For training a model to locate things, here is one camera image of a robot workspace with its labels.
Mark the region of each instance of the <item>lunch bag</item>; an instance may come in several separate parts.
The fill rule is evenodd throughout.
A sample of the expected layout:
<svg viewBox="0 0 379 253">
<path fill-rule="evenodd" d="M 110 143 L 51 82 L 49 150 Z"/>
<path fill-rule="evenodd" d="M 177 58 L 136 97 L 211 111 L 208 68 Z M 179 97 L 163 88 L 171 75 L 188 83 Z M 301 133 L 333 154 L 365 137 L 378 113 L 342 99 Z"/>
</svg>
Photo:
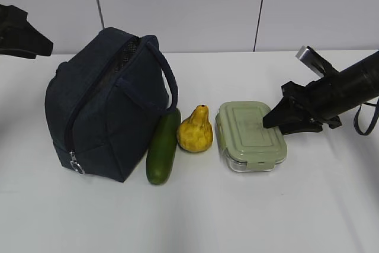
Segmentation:
<svg viewBox="0 0 379 253">
<path fill-rule="evenodd" d="M 45 111 L 63 167 L 123 182 L 146 152 L 160 116 L 177 102 L 175 77 L 157 38 L 106 28 L 59 65 Z"/>
</svg>

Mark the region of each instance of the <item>white tabletop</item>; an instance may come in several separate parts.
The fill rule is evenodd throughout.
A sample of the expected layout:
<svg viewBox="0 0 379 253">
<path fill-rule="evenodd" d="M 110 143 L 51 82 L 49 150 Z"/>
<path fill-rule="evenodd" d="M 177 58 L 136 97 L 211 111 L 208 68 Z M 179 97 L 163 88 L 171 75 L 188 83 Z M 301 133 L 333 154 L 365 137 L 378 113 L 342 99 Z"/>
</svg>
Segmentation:
<svg viewBox="0 0 379 253">
<path fill-rule="evenodd" d="M 372 51 L 321 52 L 342 70 Z M 296 52 L 166 55 L 182 117 L 198 104 L 210 120 L 226 101 L 274 107 L 281 85 L 317 76 Z M 169 181 L 146 179 L 145 161 L 125 183 L 60 166 L 44 116 L 44 92 L 70 55 L 0 57 L 0 252 L 378 252 L 379 128 L 352 126 L 286 136 L 271 172 L 232 172 L 217 143 L 176 152 Z M 364 108 L 368 122 L 372 109 Z"/>
</svg>

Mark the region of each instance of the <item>glass food container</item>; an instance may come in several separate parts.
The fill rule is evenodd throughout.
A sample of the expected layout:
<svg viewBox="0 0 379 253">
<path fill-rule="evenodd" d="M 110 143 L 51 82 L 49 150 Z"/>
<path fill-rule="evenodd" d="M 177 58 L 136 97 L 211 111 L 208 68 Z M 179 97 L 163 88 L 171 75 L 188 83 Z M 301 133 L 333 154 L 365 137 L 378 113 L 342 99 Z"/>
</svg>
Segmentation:
<svg viewBox="0 0 379 253">
<path fill-rule="evenodd" d="M 262 119 L 271 109 L 262 102 L 227 102 L 216 115 L 220 155 L 236 172 L 270 171 L 287 156 L 278 127 L 265 129 Z"/>
</svg>

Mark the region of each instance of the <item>green cucumber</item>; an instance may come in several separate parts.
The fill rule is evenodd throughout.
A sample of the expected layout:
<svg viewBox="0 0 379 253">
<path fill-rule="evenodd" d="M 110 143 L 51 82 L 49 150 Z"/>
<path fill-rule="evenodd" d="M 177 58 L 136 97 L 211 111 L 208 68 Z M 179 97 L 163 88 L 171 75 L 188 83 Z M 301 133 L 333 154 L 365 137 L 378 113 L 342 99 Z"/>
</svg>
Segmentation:
<svg viewBox="0 0 379 253">
<path fill-rule="evenodd" d="M 180 124 L 178 108 L 158 121 L 146 158 L 146 176 L 153 185 L 164 184 L 171 174 L 177 144 L 176 130 Z"/>
</svg>

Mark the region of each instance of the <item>zipper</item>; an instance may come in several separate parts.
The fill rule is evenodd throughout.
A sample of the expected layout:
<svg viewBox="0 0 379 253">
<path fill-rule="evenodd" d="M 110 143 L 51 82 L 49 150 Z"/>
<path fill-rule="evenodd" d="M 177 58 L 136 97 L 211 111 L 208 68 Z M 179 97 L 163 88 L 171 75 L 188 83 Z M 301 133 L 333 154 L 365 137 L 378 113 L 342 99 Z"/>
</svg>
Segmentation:
<svg viewBox="0 0 379 253">
<path fill-rule="evenodd" d="M 140 44 L 139 37 L 133 37 L 130 39 L 122 48 L 121 52 L 108 62 L 108 64 L 104 67 L 102 72 L 99 74 L 97 79 L 92 83 L 92 85 L 87 90 L 86 94 L 83 98 L 78 102 L 74 111 L 72 112 L 70 119 L 65 128 L 65 146 L 66 150 L 69 152 L 71 157 L 71 167 L 79 174 L 84 174 L 85 171 L 81 167 L 81 165 L 76 160 L 75 156 L 75 144 L 73 142 L 73 124 L 80 113 L 81 109 L 97 94 L 106 84 L 111 80 L 113 75 L 122 70 L 125 67 L 132 56 L 138 49 Z"/>
</svg>

